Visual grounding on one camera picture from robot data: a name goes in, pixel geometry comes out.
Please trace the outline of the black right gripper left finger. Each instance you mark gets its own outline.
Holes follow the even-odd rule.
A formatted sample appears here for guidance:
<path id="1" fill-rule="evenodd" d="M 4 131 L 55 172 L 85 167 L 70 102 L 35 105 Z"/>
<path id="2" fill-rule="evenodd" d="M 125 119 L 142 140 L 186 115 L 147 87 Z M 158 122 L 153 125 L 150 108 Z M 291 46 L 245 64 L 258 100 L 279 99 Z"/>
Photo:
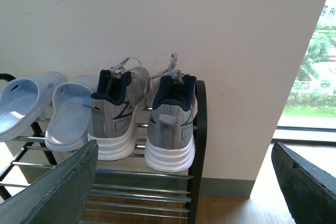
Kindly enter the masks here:
<path id="1" fill-rule="evenodd" d="M 95 178 L 98 145 L 90 141 L 1 204 L 1 223 L 79 223 Z"/>

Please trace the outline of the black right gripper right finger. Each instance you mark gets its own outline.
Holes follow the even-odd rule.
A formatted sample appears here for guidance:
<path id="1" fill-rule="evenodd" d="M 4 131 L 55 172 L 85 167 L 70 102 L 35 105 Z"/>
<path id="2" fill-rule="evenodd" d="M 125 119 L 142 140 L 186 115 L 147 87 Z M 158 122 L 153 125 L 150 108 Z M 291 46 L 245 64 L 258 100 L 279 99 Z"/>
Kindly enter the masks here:
<path id="1" fill-rule="evenodd" d="M 271 161 L 295 223 L 335 223 L 335 177 L 280 142 Z"/>

